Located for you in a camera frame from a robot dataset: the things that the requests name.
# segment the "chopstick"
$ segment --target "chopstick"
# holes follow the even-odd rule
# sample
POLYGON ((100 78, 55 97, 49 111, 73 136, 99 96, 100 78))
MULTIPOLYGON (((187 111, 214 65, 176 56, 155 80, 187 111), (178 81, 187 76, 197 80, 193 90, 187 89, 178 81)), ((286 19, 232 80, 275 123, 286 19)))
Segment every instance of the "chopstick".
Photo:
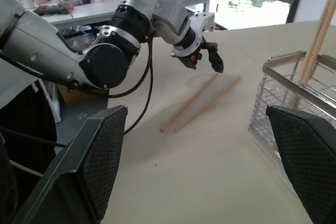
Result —
POLYGON ((161 132, 165 132, 180 116, 184 114, 184 112, 189 108, 189 106, 194 102, 203 92, 209 87, 209 85, 216 79, 218 74, 214 74, 202 87, 198 90, 192 97, 189 98, 188 101, 170 118, 170 120, 160 127, 161 132))
POLYGON ((237 77, 230 85, 226 86, 222 91, 217 93, 214 97, 212 97, 207 103, 205 103, 199 110, 197 110, 194 114, 192 114, 187 120, 185 120, 178 128, 174 130, 174 132, 178 132, 183 129, 187 124, 190 123, 195 117, 204 112, 210 105, 215 103, 219 98, 225 95, 228 91, 230 91, 238 82, 240 81, 240 77, 237 77))
MULTIPOLYGON (((327 0, 324 9, 322 11, 318 23, 318 28, 314 35, 313 41, 303 60, 303 65, 300 71, 299 78, 297 80, 297 85, 299 86, 302 85, 303 83, 307 83, 311 78, 314 64, 317 60, 323 41, 326 37, 335 9, 336 9, 336 0, 327 0)), ((289 106, 293 108, 296 105, 297 101, 298 101, 298 95, 295 94, 290 100, 289 106)))

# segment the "window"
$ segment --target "window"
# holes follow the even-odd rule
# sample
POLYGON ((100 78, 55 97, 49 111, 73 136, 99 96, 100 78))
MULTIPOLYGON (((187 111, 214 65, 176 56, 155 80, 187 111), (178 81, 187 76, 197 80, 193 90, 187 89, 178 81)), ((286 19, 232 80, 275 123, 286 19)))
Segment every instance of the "window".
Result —
POLYGON ((285 24, 289 8, 290 4, 275 0, 212 0, 210 5, 216 23, 227 29, 285 24))

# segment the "white desk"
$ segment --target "white desk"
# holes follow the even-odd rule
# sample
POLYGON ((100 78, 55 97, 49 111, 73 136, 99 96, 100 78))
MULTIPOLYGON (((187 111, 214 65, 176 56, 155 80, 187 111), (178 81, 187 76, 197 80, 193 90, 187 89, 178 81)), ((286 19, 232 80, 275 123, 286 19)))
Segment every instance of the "white desk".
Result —
MULTIPOLYGON (((209 92, 215 93, 234 76, 240 75, 242 81, 184 130, 166 134, 159 126, 213 71, 206 53, 198 70, 189 70, 170 57, 171 46, 154 39, 151 103, 138 127, 124 138, 102 224, 310 224, 300 200, 251 140, 247 127, 263 62, 270 56, 307 50, 315 28, 316 23, 294 23, 204 33, 207 41, 219 44, 225 63, 225 73, 209 92)), ((336 56, 335 38, 336 27, 331 27, 322 52, 336 56)), ((111 93, 138 81, 147 53, 144 45, 125 82, 111 93)), ((128 106, 126 129, 143 110, 148 88, 149 78, 134 94, 110 99, 109 107, 128 106)))
MULTIPOLYGON (((87 25, 102 21, 108 21, 116 11, 118 5, 123 0, 103 0, 101 3, 92 3, 87 5, 76 6, 72 12, 77 25, 87 25)), ((204 4, 204 11, 209 12, 210 0, 181 0, 183 5, 190 6, 196 4, 204 4)), ((52 23, 58 29, 74 26, 71 15, 48 15, 43 18, 52 23)))

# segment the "metal wire basket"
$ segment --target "metal wire basket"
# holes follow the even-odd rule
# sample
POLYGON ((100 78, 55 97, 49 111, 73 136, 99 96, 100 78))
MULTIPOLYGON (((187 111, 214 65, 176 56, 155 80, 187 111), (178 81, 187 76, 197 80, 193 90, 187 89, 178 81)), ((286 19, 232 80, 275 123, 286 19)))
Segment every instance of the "metal wire basket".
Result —
POLYGON ((280 158, 271 124, 268 105, 280 105, 325 118, 336 127, 336 59, 318 56, 307 84, 295 83, 305 52, 271 57, 263 66, 264 77, 258 86, 249 131, 280 158), (294 96, 299 99, 292 104, 294 96))

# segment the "wooden chopstick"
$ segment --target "wooden chopstick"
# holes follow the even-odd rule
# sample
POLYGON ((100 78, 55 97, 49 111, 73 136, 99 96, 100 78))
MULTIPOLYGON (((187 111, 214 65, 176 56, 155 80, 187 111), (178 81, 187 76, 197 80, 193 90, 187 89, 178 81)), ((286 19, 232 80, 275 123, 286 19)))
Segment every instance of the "wooden chopstick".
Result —
POLYGON ((198 98, 204 90, 209 87, 209 85, 216 79, 218 74, 214 74, 202 87, 198 90, 188 101, 170 118, 170 120, 163 126, 160 127, 161 132, 165 132, 184 112, 189 108, 189 106, 198 98))
MULTIPOLYGON (((300 75, 297 80, 297 85, 307 83, 311 78, 314 64, 317 60, 323 41, 326 37, 335 9, 336 9, 336 0, 327 0, 324 9, 322 11, 321 18, 319 20, 318 28, 314 35, 313 41, 304 57, 300 75)), ((289 106, 293 108, 297 103, 297 101, 298 101, 298 95, 294 94, 294 96, 291 98, 289 102, 289 106)))
POLYGON ((226 86, 222 91, 220 91, 217 95, 212 97, 207 103, 205 103, 199 110, 197 110, 194 114, 192 114, 187 120, 185 120, 178 128, 174 130, 174 132, 178 132, 183 129, 187 124, 190 123, 195 117, 204 112, 210 105, 215 103, 219 98, 225 95, 228 91, 230 91, 238 82, 240 81, 240 77, 237 77, 230 85, 226 86))

